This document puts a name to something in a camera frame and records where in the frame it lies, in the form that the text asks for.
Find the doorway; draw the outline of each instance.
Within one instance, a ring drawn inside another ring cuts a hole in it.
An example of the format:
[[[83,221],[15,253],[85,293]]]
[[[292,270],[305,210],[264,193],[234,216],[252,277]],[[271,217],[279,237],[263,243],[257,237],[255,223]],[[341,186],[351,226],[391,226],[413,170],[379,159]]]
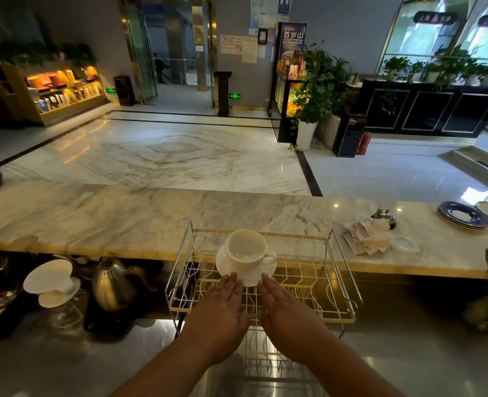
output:
[[[215,106],[214,2],[121,0],[128,21],[134,76],[143,104],[199,114]]]

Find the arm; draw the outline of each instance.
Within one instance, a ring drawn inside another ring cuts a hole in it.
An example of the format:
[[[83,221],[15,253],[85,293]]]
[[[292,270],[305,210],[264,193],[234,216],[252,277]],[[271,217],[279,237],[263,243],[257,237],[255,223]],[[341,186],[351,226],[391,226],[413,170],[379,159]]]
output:
[[[249,327],[239,312],[243,290],[236,273],[209,287],[189,314],[180,336],[110,397],[186,397],[204,372],[240,345]]]
[[[403,396],[274,278],[263,274],[258,288],[267,309],[260,321],[269,339],[286,357],[307,366],[329,395]]]

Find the podium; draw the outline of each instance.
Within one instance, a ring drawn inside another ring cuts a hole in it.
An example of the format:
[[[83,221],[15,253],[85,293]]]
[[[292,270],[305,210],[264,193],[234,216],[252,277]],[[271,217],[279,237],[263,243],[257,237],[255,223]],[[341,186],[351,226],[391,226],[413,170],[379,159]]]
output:
[[[229,117],[229,78],[231,71],[215,71],[218,78],[218,117]]]

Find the person's left hand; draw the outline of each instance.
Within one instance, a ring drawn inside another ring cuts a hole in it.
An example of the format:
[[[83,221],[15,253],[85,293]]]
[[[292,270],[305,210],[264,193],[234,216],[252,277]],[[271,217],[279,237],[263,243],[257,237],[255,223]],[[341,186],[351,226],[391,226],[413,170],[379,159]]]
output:
[[[205,354],[209,366],[226,360],[239,347],[249,327],[246,310],[241,311],[242,280],[236,273],[224,275],[209,287],[185,321],[183,338]]]

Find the marble countertop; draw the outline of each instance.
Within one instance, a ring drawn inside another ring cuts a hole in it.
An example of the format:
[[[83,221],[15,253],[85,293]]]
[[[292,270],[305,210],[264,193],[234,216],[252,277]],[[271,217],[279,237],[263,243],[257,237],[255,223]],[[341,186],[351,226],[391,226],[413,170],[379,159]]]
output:
[[[342,223],[379,207],[396,213],[394,234],[420,240],[420,254],[392,248],[352,254]],[[461,229],[441,218],[436,205],[47,181],[0,189],[0,250],[174,260],[190,220],[196,228],[323,237],[334,228],[345,259],[358,272],[487,276],[488,229]]]

